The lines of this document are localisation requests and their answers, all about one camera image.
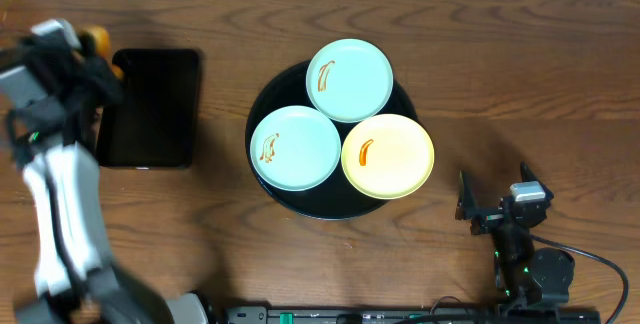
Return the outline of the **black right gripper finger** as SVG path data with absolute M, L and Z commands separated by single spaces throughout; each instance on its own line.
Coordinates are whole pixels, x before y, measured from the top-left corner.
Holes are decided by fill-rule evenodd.
M 548 187 L 540 179 L 537 178 L 537 176 L 525 162 L 520 163 L 520 175 L 523 182 L 537 182 L 544 191 L 546 199 L 554 198 L 553 192 L 549 190 Z
M 459 174 L 459 195 L 456 205 L 456 220 L 471 220 L 477 211 L 476 199 L 471 187 L 469 175 L 465 171 Z

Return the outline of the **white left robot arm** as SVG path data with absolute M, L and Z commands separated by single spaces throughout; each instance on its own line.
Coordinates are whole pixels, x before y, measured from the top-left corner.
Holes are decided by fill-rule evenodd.
M 40 250 L 37 296 L 15 305 L 15 319 L 69 323 L 92 302 L 101 323 L 214 323 L 202 295 L 165 299 L 114 258 L 91 149 L 96 111 L 122 98 L 100 52 L 107 43 L 88 33 L 31 34 L 1 52 L 1 91 L 12 103 L 6 144 L 35 203 Z

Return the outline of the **mint plate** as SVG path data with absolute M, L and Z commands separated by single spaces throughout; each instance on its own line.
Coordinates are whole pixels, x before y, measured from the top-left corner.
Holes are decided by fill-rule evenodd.
M 337 128 L 307 106 L 286 106 L 262 119 L 250 138 L 249 157 L 258 176 L 273 187 L 304 191 L 324 182 L 341 155 Z
M 305 78 L 313 106 L 336 122 L 356 123 L 388 102 L 394 75 L 385 54 L 360 39 L 340 39 L 311 59 Z

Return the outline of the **orange green scrub sponge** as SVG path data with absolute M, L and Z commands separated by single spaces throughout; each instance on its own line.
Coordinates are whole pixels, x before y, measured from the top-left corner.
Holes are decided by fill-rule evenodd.
M 89 26 L 76 32 L 84 58 L 99 57 L 107 62 L 117 79 L 124 77 L 120 67 L 111 63 L 111 40 L 108 31 L 101 26 Z

